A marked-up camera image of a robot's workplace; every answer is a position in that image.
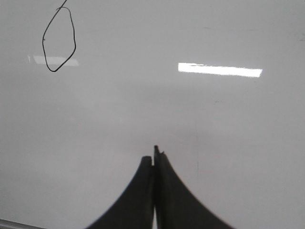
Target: black line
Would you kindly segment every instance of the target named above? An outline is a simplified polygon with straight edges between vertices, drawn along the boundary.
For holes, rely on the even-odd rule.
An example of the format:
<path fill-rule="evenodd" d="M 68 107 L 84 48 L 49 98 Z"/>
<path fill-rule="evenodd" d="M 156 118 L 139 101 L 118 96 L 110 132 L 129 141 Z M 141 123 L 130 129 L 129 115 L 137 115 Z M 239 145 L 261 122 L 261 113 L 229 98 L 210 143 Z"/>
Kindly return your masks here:
<path fill-rule="evenodd" d="M 65 7 L 64 6 L 64 4 L 67 2 L 67 0 L 65 0 L 64 2 L 63 2 L 63 4 L 59 7 L 59 8 L 57 8 L 56 9 L 56 13 L 54 14 L 54 16 L 52 17 L 52 19 L 51 19 L 51 21 L 49 22 L 49 24 L 48 24 L 48 26 L 47 26 L 47 28 L 46 28 L 46 30 L 44 31 L 44 33 L 43 33 L 43 36 L 42 36 L 42 49 L 43 49 L 43 54 L 44 54 L 44 59 L 46 60 L 46 65 L 47 65 L 47 67 L 48 67 L 48 69 L 51 71 L 51 72 L 56 72 L 56 71 L 58 71 L 72 56 L 73 56 L 73 54 L 75 53 L 75 50 L 76 50 L 76 41 L 75 41 L 75 28 L 74 28 L 74 24 L 73 24 L 73 20 L 72 20 L 72 16 L 71 16 L 71 11 L 67 8 L 67 7 Z M 45 39 L 44 39 L 44 36 L 46 35 L 46 32 L 47 32 L 47 30 L 48 30 L 48 28 L 49 28 L 49 26 L 51 25 L 51 23 L 52 23 L 52 21 L 54 20 L 54 18 L 56 17 L 56 15 L 58 14 L 58 12 L 62 9 L 62 8 L 66 8 L 68 11 L 69 11 L 69 15 L 70 15 L 70 20 L 71 20 L 71 24 L 72 24 L 72 28 L 73 28 L 73 41 L 74 41 L 74 50 L 73 50 L 73 52 L 72 52 L 72 54 L 57 68 L 57 69 L 55 69 L 55 70 L 52 70 L 50 67 L 49 67 L 49 65 L 48 65 L 48 61 L 47 61 L 47 57 L 46 57 L 46 51 L 45 51 L 45 49 L 44 49 L 44 41 L 45 41 Z"/>

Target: black marker drawing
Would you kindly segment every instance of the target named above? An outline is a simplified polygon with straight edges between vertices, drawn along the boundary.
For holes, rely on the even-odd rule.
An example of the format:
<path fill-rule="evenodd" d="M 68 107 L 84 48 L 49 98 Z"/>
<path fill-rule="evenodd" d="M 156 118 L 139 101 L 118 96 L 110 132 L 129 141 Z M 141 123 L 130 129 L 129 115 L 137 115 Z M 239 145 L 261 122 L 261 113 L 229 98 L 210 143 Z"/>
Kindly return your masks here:
<path fill-rule="evenodd" d="M 73 20 L 72 20 L 72 16 L 71 16 L 71 11 L 67 8 L 67 7 L 65 7 L 64 6 L 64 4 L 67 2 L 67 0 L 65 0 L 64 2 L 63 2 L 63 4 L 59 7 L 59 8 L 57 8 L 56 9 L 56 13 L 54 14 L 54 16 L 52 17 L 52 19 L 51 19 L 51 21 L 49 22 L 49 24 L 48 24 L 48 26 L 47 26 L 47 28 L 46 28 L 46 30 L 44 31 L 44 33 L 43 33 L 43 36 L 42 36 L 42 49 L 43 49 L 43 54 L 44 54 L 44 58 L 45 58 L 45 60 L 46 60 L 46 65 L 47 65 L 47 67 L 48 67 L 48 69 L 51 71 L 51 72 L 56 72 L 56 71 L 58 71 L 72 56 L 73 56 L 73 54 L 75 53 L 75 50 L 76 50 L 76 41 L 75 41 L 75 28 L 74 28 L 74 24 L 73 24 Z M 51 25 L 51 23 L 52 23 L 52 21 L 54 20 L 54 18 L 56 17 L 56 15 L 58 14 L 58 12 L 62 9 L 62 8 L 65 8 L 65 9 L 67 9 L 68 11 L 69 11 L 69 15 L 70 15 L 70 20 L 71 20 L 71 24 L 72 24 L 72 28 L 73 28 L 73 41 L 74 41 L 74 50 L 73 50 L 73 52 L 71 53 L 71 55 L 57 68 L 57 69 L 55 69 L 55 70 L 52 70 L 50 67 L 49 67 L 49 65 L 48 65 L 48 61 L 47 61 L 47 56 L 46 56 L 46 51 L 45 51 L 45 49 L 44 49 L 44 42 L 45 42 L 45 38 L 44 38 L 44 36 L 46 35 L 46 32 L 47 32 L 47 30 L 48 30 L 48 28 L 49 28 L 49 26 Z"/>

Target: hand-drawn loop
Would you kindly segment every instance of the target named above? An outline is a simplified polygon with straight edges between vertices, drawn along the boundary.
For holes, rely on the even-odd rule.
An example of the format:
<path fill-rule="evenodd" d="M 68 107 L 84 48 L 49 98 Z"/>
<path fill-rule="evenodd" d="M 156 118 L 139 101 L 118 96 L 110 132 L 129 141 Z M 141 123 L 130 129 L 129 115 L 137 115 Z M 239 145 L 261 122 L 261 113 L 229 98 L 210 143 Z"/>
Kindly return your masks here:
<path fill-rule="evenodd" d="M 43 49 L 43 54 L 44 54 L 44 59 L 46 60 L 46 65 L 48 67 L 48 69 L 51 71 L 51 72 L 56 72 L 58 71 L 72 56 L 73 54 L 75 53 L 75 50 L 76 50 L 76 41 L 75 41 L 75 28 L 74 28 L 74 24 L 73 24 L 73 20 L 72 20 L 72 16 L 71 16 L 71 11 L 64 6 L 64 4 L 67 2 L 67 0 L 64 1 L 64 3 L 56 9 L 56 13 L 54 14 L 54 16 L 52 17 L 51 21 L 49 22 L 46 30 L 44 31 L 43 33 L 43 36 L 42 36 L 42 49 Z M 73 41 L 74 41 L 74 50 L 72 52 L 72 54 L 55 70 L 52 70 L 49 65 L 48 65 L 48 61 L 47 61 L 47 56 L 46 56 L 46 51 L 44 49 L 44 42 L 45 42 L 45 38 L 44 36 L 46 35 L 46 32 L 49 28 L 49 26 L 51 25 L 52 21 L 54 20 L 54 18 L 56 17 L 56 15 L 58 14 L 58 12 L 62 9 L 62 8 L 66 8 L 68 11 L 69 11 L 69 15 L 70 15 L 70 20 L 71 20 L 71 24 L 72 24 L 72 28 L 73 28 Z"/>

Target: black plastic piece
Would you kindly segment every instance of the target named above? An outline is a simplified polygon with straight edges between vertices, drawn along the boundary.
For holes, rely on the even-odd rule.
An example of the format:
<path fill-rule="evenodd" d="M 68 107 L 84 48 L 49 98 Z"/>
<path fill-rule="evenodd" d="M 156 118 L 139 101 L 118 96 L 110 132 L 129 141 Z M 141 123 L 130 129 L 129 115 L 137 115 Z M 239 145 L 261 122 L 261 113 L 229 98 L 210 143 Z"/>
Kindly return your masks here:
<path fill-rule="evenodd" d="M 122 195 L 87 229 L 151 229 L 153 182 L 152 158 L 144 156 Z"/>
<path fill-rule="evenodd" d="M 201 204 L 154 147 L 155 205 L 158 229 L 233 229 Z"/>

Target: white surface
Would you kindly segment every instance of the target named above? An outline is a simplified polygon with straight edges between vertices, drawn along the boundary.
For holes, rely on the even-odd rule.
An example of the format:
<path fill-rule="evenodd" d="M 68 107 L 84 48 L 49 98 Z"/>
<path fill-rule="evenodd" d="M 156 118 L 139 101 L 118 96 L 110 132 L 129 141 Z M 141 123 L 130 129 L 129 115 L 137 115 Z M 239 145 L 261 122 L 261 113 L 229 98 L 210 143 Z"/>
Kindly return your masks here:
<path fill-rule="evenodd" d="M 51 73 L 35 56 L 61 3 L 0 1 L 0 218 L 82 229 L 157 144 L 236 229 L 304 228 L 303 0 L 69 0 L 78 66 Z M 63 10 L 47 55 L 69 56 L 71 35 Z"/>

